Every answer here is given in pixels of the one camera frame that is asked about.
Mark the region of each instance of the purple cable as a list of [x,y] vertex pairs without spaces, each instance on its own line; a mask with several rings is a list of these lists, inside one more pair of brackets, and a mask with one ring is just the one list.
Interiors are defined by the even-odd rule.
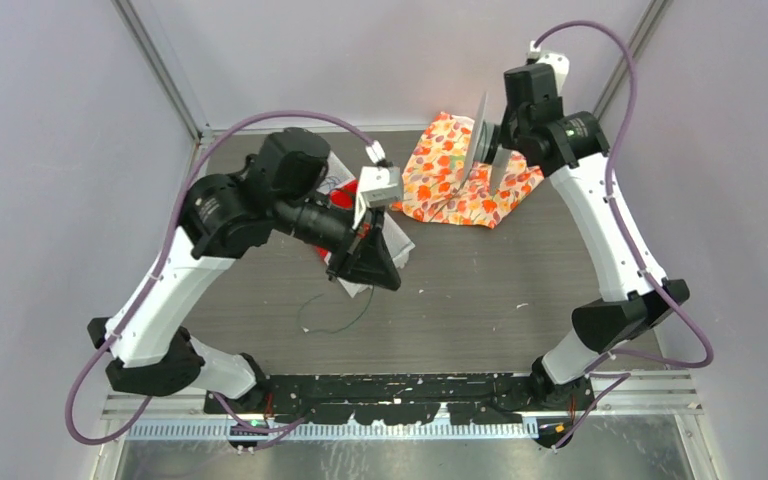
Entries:
[[[280,435],[278,435],[277,437],[273,438],[272,440],[269,440],[269,441],[267,441],[265,443],[262,443],[260,445],[256,445],[256,446],[252,447],[251,452],[252,453],[259,452],[261,450],[266,450],[267,448],[274,447],[275,445],[278,444],[278,442],[283,440],[284,437],[286,437],[290,433],[292,433],[292,429],[286,430],[286,431],[282,432]],[[191,476],[195,475],[196,473],[199,473],[200,471],[204,470],[206,467],[210,466],[212,463],[216,462],[220,458],[225,458],[225,457],[227,457],[227,456],[229,456],[231,454],[234,454],[234,453],[242,454],[242,452],[239,451],[239,450],[227,450],[227,451],[219,452],[219,453],[217,453],[217,454],[215,454],[215,455],[213,455],[213,456],[211,456],[211,457],[201,461],[195,467],[191,468],[189,471],[182,472],[182,473],[158,473],[156,471],[153,471],[151,468],[149,468],[146,465],[146,460],[147,459],[144,458],[144,459],[142,459],[140,461],[140,464],[137,466],[137,470],[134,472],[134,479],[140,478],[143,473],[147,473],[147,474],[151,475],[152,478],[160,478],[160,479],[188,478],[188,477],[191,477]]]
[[[609,36],[611,40],[614,41],[614,43],[617,44],[618,47],[620,47],[620,50],[622,50],[623,58],[625,59],[626,65],[628,66],[628,84],[629,84],[629,95],[628,95],[628,105],[626,106],[625,111],[625,117],[623,117],[622,124],[620,124],[619,132],[617,133],[617,138],[614,140],[614,147],[608,156],[608,162],[605,166],[605,193],[607,194],[608,198],[608,204],[611,207],[611,213],[614,216],[614,220],[617,222],[617,227],[620,229],[620,233],[622,234],[623,239],[625,240],[625,243],[628,245],[628,249],[631,251],[632,257],[634,257],[635,263],[637,263],[637,267],[640,269],[643,273],[644,278],[647,282],[649,282],[650,285],[652,285],[652,288],[655,290],[655,292],[658,293],[658,295],[666,302],[666,304],[673,309],[673,311],[679,316],[679,318],[682,319],[682,321],[685,323],[685,325],[690,328],[691,331],[693,331],[694,335],[699,339],[699,341],[702,343],[702,347],[705,349],[705,358],[699,362],[686,362],[683,360],[674,360],[670,358],[664,358],[659,355],[653,355],[646,352],[641,352],[638,350],[632,350],[627,348],[617,348],[613,350],[613,353],[623,354],[623,355],[631,355],[634,357],[639,358],[645,358],[648,360],[653,360],[656,362],[661,362],[667,365],[671,365],[674,367],[681,367],[681,368],[702,368],[707,367],[711,364],[711,362],[714,361],[714,348],[711,345],[711,341],[708,340],[708,337],[705,335],[705,332],[702,331],[702,329],[699,327],[699,325],[696,324],[695,321],[693,321],[692,318],[690,318],[690,315],[679,305],[676,303],[675,300],[667,293],[666,290],[661,286],[661,284],[658,282],[655,277],[652,276],[651,273],[646,268],[646,261],[643,259],[643,255],[640,253],[640,249],[637,247],[637,244],[634,242],[634,238],[631,236],[631,232],[628,230],[628,225],[625,223],[625,219],[622,217],[622,213],[620,213],[619,206],[617,205],[616,199],[613,197],[614,193],[614,170],[615,165],[617,162],[617,158],[619,157],[620,148],[623,145],[623,140],[625,140],[626,132],[628,131],[628,127],[631,124],[631,116],[634,113],[634,106],[637,103],[637,67],[634,63],[634,59],[632,58],[631,51],[628,49],[628,46],[626,46],[625,42],[619,37],[619,35],[616,34],[613,30],[610,28],[602,25],[598,22],[593,22],[590,20],[574,20],[571,22],[562,23],[560,25],[557,25],[555,27],[550,28],[546,33],[543,35],[540,35],[540,37],[535,40],[534,44],[535,46],[539,46],[541,43],[543,43],[544,40],[546,40],[549,36],[554,34],[555,32],[558,32],[560,30],[564,30],[571,27],[589,27],[596,30],[599,30],[600,32],[604,33],[605,35]],[[595,362],[593,362],[593,368],[595,368],[596,365],[599,363],[602,363],[605,359],[605,356],[603,355],[599,359],[597,359]]]
[[243,430],[249,432],[249,433],[279,433],[279,432],[287,432],[292,431],[297,426],[304,423],[304,417],[296,420],[293,423],[290,423],[288,425],[284,425],[283,427],[275,427],[275,428],[258,428],[258,427],[252,427],[249,425],[249,422],[243,420],[242,418],[237,415],[237,413],[234,411],[234,409],[231,408],[231,405],[228,404],[228,400],[225,398],[224,395],[221,393],[213,392],[213,398],[216,399],[217,402],[219,402],[219,405],[222,405],[222,409],[225,410],[225,413],[231,416],[237,424],[239,424],[240,428]]
[[113,329],[113,332],[107,337],[107,340],[105,340],[104,343],[95,351],[95,353],[93,353],[93,355],[87,361],[86,365],[84,365],[84,367],[78,373],[78,376],[75,378],[75,381],[72,383],[72,386],[69,388],[69,393],[66,396],[66,408],[64,412],[65,418],[66,418],[66,430],[69,431],[69,435],[71,435],[72,438],[74,438],[77,442],[82,443],[84,445],[101,445],[103,443],[107,443],[111,440],[114,440],[120,437],[122,434],[127,432],[128,429],[131,428],[134,422],[136,422],[137,419],[140,417],[140,415],[142,415],[142,413],[145,411],[146,407],[148,406],[148,403],[151,401],[151,397],[146,397],[145,400],[143,400],[143,403],[137,409],[136,413],[134,413],[134,416],[130,420],[128,420],[128,422],[125,423],[125,425],[122,428],[101,438],[86,437],[83,434],[81,434],[81,432],[78,431],[78,428],[75,425],[75,419],[74,419],[75,398],[78,396],[78,391],[81,388],[81,384],[84,383],[84,380],[86,380],[87,375],[89,375],[90,373],[90,370],[92,370],[92,368],[98,363],[102,355],[104,355],[104,352],[108,351],[110,347],[113,345],[113,342],[115,342],[117,338],[121,337],[122,332],[125,330],[125,327],[128,326],[128,323],[130,323],[131,319],[134,317],[134,314],[137,312],[137,309],[140,308],[140,306],[145,301],[146,297],[148,297],[148,294],[151,292],[151,289],[154,288],[154,284],[157,282],[156,279],[160,276],[160,272],[163,270],[163,266],[166,264],[166,259],[169,257],[169,251],[172,249],[172,241],[175,238],[175,229],[178,224],[178,217],[181,213],[181,207],[184,204],[184,198],[187,195],[187,190],[189,189],[190,185],[192,185],[192,183],[198,178],[199,171],[207,162],[208,158],[210,158],[210,156],[213,154],[213,152],[215,152],[220,145],[225,143],[225,141],[228,140],[228,138],[230,138],[232,135],[234,135],[238,131],[250,125],[253,125],[255,123],[262,122],[264,120],[271,120],[273,118],[288,118],[288,117],[312,118],[314,120],[322,120],[324,122],[332,123],[334,125],[337,125],[338,127],[345,128],[351,133],[354,133],[355,135],[360,137],[360,139],[363,140],[364,143],[366,143],[369,146],[371,146],[374,143],[374,140],[372,140],[372,138],[369,135],[363,133],[362,131],[360,131],[360,129],[358,129],[354,125],[351,125],[348,122],[341,120],[337,117],[332,117],[331,115],[326,115],[324,113],[308,112],[305,110],[277,110],[274,112],[261,113],[261,114],[246,118],[244,120],[241,120],[240,122],[234,124],[228,130],[223,132],[222,135],[217,137],[216,140],[213,143],[211,143],[209,147],[207,147],[207,150],[205,150],[204,154],[202,154],[202,156],[199,157],[195,165],[193,165],[193,168],[190,170],[190,173],[187,176],[186,181],[182,185],[181,190],[178,192],[178,196],[175,198],[175,203],[174,203],[174,206],[172,207],[172,214],[169,218],[169,223],[166,226],[166,236],[164,237],[164,240],[163,240],[163,246],[160,249],[160,254],[158,254],[157,261],[154,263],[154,267],[152,268],[149,274],[148,281],[145,283],[143,288],[140,289],[140,291],[137,293],[137,296],[134,298],[134,301],[131,303],[131,306],[128,307],[128,309],[125,311],[125,314],[122,315],[122,320],[119,322],[118,325],[116,325],[116,328]]
[[588,405],[587,409],[584,410],[584,413],[581,414],[581,417],[578,418],[578,420],[575,421],[575,423],[567,430],[567,433],[564,434],[563,437],[561,437],[560,440],[555,442],[555,445],[553,447],[559,448],[562,447],[564,444],[567,443],[569,438],[572,436],[573,433],[575,433],[576,430],[578,430],[578,427],[581,426],[582,422],[584,422],[584,419],[587,418],[588,415],[590,415],[590,412],[593,411],[593,409],[596,408],[596,405],[599,404],[599,401],[605,398],[605,395],[611,393],[611,391],[617,387],[620,386],[620,384],[626,380],[628,380],[629,377],[631,377],[630,373],[591,373],[591,377],[596,378],[616,378],[617,381],[612,383],[608,388],[602,390],[599,395],[593,399],[593,402]]
[[252,452],[259,452],[261,450],[266,450],[269,447],[274,447],[275,445],[278,445],[278,443],[281,440],[283,440],[284,437],[286,437],[287,435],[293,433],[293,430],[295,430],[296,427],[298,427],[302,423],[304,423],[304,418],[300,418],[300,419],[296,420],[295,422],[287,425],[290,428],[288,428],[287,430],[284,430],[281,433],[281,435],[278,435],[277,437],[275,437],[272,440],[269,440],[269,441],[267,441],[265,443],[261,443],[260,445],[257,445],[256,447],[252,448]]

